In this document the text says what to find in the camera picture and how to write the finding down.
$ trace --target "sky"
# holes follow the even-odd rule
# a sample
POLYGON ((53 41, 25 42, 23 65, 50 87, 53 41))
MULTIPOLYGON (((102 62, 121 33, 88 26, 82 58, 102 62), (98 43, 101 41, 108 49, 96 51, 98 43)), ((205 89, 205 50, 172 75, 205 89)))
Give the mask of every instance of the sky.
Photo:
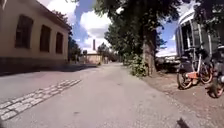
MULTIPOLYGON (((88 53, 96 52, 93 51, 93 39, 96 40, 96 48, 102 43, 109 46, 109 43, 104 39, 104 33, 108 30, 111 21, 106 15, 99 17, 94 13, 93 5, 95 0, 80 0, 78 3, 70 2, 70 0, 67 0, 68 2, 65 2, 65 0, 38 1, 51 11, 56 10, 66 14, 68 22, 73 28, 73 39, 77 41, 83 50, 87 50, 88 53)), ((179 8, 179 14, 184 14, 194 4, 194 2, 183 4, 179 8)), ((164 23, 165 29, 161 31, 161 38, 167 41, 166 49, 160 50, 157 56, 176 54, 174 32, 177 25, 177 21, 164 23)))

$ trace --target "cloud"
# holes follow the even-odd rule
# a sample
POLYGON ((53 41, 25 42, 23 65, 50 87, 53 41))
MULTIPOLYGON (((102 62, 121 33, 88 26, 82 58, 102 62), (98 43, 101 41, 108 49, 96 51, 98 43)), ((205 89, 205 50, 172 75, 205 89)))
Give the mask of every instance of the cloud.
POLYGON ((80 42, 81 41, 81 39, 75 39, 77 42, 80 42))
POLYGON ((194 5, 196 5, 196 2, 195 2, 195 1, 191 1, 189 4, 187 4, 187 3, 183 3, 183 4, 179 7, 179 9, 178 9, 179 15, 182 16, 184 13, 186 13, 186 12, 189 11, 191 8, 193 8, 194 5))
POLYGON ((109 46, 107 40, 104 39, 104 33, 108 30, 111 24, 110 19, 107 15, 102 17, 97 16, 94 11, 85 12, 81 16, 80 25, 86 30, 88 38, 85 39, 84 43, 90 47, 83 48, 84 50, 89 50, 88 52, 93 52, 93 39, 96 40, 96 49, 103 42, 109 46))
POLYGON ((160 50, 156 56, 157 57, 163 57, 163 56, 173 56, 176 55, 176 47, 172 46, 172 47, 168 47, 165 49, 160 50))
POLYGON ((173 35, 172 38, 170 39, 170 41, 176 41, 176 36, 173 35))
POLYGON ((75 24, 75 9, 79 5, 71 1, 66 2, 65 0, 38 0, 50 11, 56 10, 65 14, 68 17, 68 23, 71 25, 75 24))

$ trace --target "tree trunk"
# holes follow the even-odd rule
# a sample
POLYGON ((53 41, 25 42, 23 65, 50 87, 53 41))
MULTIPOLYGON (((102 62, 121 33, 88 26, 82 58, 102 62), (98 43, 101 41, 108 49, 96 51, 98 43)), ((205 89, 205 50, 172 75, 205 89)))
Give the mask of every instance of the tree trunk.
POLYGON ((156 49, 156 30, 147 32, 143 42, 143 59, 147 65, 147 75, 156 74, 155 68, 155 49, 156 49))

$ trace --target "chimney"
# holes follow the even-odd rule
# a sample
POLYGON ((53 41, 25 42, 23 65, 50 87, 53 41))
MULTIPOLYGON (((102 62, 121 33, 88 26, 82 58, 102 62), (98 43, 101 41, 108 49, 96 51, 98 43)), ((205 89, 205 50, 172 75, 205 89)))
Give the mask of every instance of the chimney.
POLYGON ((96 50, 96 40, 93 39, 93 50, 95 51, 96 50))

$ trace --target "cobblestone strip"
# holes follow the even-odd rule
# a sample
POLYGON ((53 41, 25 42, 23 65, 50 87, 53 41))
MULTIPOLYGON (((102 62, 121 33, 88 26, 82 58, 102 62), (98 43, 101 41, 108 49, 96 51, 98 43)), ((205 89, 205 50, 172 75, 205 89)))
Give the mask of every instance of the cobblestone strip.
POLYGON ((62 91, 76 85, 81 80, 65 80, 57 85, 39 89, 22 97, 0 104, 0 118, 5 121, 18 115, 19 113, 61 93, 62 91))

